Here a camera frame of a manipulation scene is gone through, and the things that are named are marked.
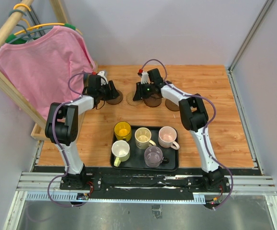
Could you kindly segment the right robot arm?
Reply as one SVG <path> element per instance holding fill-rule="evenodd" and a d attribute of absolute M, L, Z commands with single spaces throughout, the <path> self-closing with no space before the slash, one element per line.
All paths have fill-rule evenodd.
<path fill-rule="evenodd" d="M 207 110 L 199 94 L 186 93 L 169 81 L 165 81 L 158 69 L 147 72 L 140 69 L 138 76 L 141 80 L 136 83 L 134 101 L 148 99 L 154 94 L 170 100 L 179 106 L 180 118 L 183 127 L 188 130 L 196 144 L 201 161 L 202 187 L 212 192 L 222 187 L 229 192 L 233 187 L 223 175 L 223 165 L 215 157 L 208 132 L 210 123 Z"/>

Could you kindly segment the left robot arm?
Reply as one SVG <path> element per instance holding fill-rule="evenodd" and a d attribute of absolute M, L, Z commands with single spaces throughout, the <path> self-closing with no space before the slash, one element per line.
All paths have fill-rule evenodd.
<path fill-rule="evenodd" d="M 70 85 L 72 79 L 79 75 L 87 78 L 87 87 L 82 92 L 72 89 Z M 76 144 L 78 117 L 96 108 L 100 101 L 116 99 L 120 94 L 113 81 L 107 80 L 105 70 L 98 73 L 74 74 L 68 80 L 68 87 L 78 95 L 78 98 L 50 105 L 45 136 L 58 148 L 65 165 L 65 174 L 62 176 L 60 188 L 81 190 L 87 186 L 88 176 Z"/>

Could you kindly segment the woven rattan coaster back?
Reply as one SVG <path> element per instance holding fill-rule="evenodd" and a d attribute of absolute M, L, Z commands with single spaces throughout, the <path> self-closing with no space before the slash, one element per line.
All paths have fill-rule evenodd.
<path fill-rule="evenodd" d="M 138 100 L 138 101 L 134 101 L 135 92 L 131 91 L 126 95 L 126 102 L 131 105 L 131 106 L 138 106 L 140 104 L 142 104 L 144 101 L 143 100 Z"/>

